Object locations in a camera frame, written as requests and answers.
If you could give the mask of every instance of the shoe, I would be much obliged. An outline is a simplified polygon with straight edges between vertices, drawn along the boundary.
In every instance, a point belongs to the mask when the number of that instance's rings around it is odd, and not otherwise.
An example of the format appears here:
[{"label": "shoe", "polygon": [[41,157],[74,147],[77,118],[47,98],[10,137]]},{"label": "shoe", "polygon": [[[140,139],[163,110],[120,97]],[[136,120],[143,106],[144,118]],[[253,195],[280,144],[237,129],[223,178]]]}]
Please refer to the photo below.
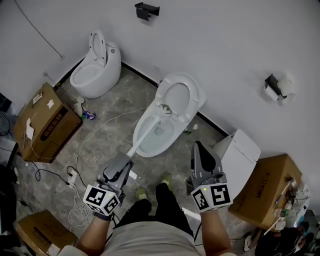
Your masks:
[{"label": "shoe", "polygon": [[251,235],[248,235],[245,239],[244,239],[244,247],[243,250],[245,252],[249,251],[251,248],[249,247],[249,245],[251,245],[252,243],[252,238]]},{"label": "shoe", "polygon": [[168,172],[165,172],[161,176],[161,183],[167,184],[169,190],[171,190],[171,184],[172,184],[172,175]]},{"label": "shoe", "polygon": [[135,196],[136,196],[136,199],[138,199],[139,201],[142,199],[148,199],[147,191],[142,186],[137,188],[135,192]]}]

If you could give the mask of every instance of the gray shirt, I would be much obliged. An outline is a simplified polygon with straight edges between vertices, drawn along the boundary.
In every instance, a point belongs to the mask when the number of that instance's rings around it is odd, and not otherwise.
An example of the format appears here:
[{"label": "gray shirt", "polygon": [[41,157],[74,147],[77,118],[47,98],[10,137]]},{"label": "gray shirt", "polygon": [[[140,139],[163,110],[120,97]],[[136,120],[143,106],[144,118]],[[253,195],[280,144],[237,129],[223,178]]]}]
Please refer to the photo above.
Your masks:
[{"label": "gray shirt", "polygon": [[[59,256],[85,256],[66,246]],[[102,256],[200,256],[188,233],[157,221],[135,222],[113,230]],[[223,256],[236,256],[225,253]]]}]

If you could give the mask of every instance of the concrete floor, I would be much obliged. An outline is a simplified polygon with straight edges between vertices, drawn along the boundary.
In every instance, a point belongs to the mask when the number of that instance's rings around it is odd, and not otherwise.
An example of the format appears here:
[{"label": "concrete floor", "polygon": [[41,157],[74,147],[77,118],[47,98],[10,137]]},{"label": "concrete floor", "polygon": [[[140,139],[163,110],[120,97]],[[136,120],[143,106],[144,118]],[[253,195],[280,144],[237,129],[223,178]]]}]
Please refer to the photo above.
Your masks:
[{"label": "concrete floor", "polygon": [[[84,120],[82,127],[65,145],[52,164],[36,163],[36,165],[68,179],[67,166],[76,167],[76,157],[83,141],[89,138],[92,132],[105,121],[122,113],[147,107],[153,101],[156,90],[153,85],[122,68],[120,80],[114,88],[100,98],[85,101],[85,108],[92,113],[96,113],[96,119]],[[66,102],[72,102],[72,98],[76,99],[78,97],[69,80],[61,86],[58,94]],[[125,153],[131,148],[133,132],[143,112],[144,110],[139,110],[108,122],[83,145],[78,160],[78,170],[85,184],[92,182],[100,165],[114,157],[118,151]],[[192,129],[194,124],[198,125],[197,130]],[[154,191],[161,174],[165,171],[172,174],[172,190],[180,207],[197,213],[194,201],[186,195],[185,186],[185,179],[192,173],[190,169],[191,147],[193,142],[197,140],[213,147],[216,142],[223,139],[223,136],[197,116],[189,124],[188,130],[192,133],[189,135],[181,134],[172,146],[160,155],[143,158],[136,154],[133,157],[135,165],[132,171],[137,174],[137,178],[129,177],[124,187],[127,196],[122,206],[115,210],[120,218],[135,202],[135,190],[139,186],[145,187],[152,202],[151,214],[155,213],[157,202]],[[35,179],[35,166],[30,162],[24,162],[20,156],[14,158],[12,165],[18,168],[21,180],[20,185],[16,186],[17,198],[26,201],[33,208],[33,211],[48,209],[65,227],[71,228],[71,231],[80,237],[86,229],[87,223],[84,223],[85,219],[81,214],[72,210],[74,208],[75,191],[67,187],[57,176],[48,172],[41,171],[41,180],[37,181]],[[80,195],[83,195],[85,187],[80,179],[77,179],[76,187]],[[227,210],[227,208],[223,208],[219,210],[219,213],[230,238],[241,238],[247,231],[253,229],[252,226],[234,217]],[[18,203],[17,220],[28,214],[30,214],[28,207]],[[192,217],[188,217],[188,220],[195,234],[200,222]],[[243,252],[243,240],[231,240],[231,242],[237,255],[254,255],[254,250],[247,253]],[[201,232],[199,232],[195,244],[201,243],[202,237]],[[202,246],[197,246],[197,248],[200,252],[204,252]]]}]

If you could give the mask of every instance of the small bottle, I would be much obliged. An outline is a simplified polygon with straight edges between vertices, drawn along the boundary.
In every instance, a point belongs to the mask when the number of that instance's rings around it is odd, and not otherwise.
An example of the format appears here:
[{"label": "small bottle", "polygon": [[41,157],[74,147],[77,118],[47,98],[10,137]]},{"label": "small bottle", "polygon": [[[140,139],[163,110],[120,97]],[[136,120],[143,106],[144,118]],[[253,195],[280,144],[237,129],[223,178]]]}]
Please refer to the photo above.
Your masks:
[{"label": "small bottle", "polygon": [[276,217],[293,217],[296,216],[297,212],[295,210],[288,210],[288,209],[275,209],[274,210],[274,216]]}]

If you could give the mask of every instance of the toilet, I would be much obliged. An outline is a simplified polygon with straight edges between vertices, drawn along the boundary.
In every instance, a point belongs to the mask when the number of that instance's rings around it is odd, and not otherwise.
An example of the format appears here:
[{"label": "toilet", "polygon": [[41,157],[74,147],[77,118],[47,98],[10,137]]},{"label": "toilet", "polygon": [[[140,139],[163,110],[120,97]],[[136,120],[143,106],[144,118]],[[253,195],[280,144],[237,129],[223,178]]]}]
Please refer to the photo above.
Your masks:
[{"label": "toilet", "polygon": [[184,131],[205,101],[204,92],[191,75],[167,75],[159,84],[153,102],[135,126],[133,145],[153,122],[161,104],[168,105],[172,114],[160,119],[136,152],[142,157],[150,158],[165,151]]},{"label": "toilet", "polygon": [[70,77],[71,85],[89,99],[104,95],[118,82],[121,54],[116,44],[105,41],[100,30],[90,34],[89,52]]}]

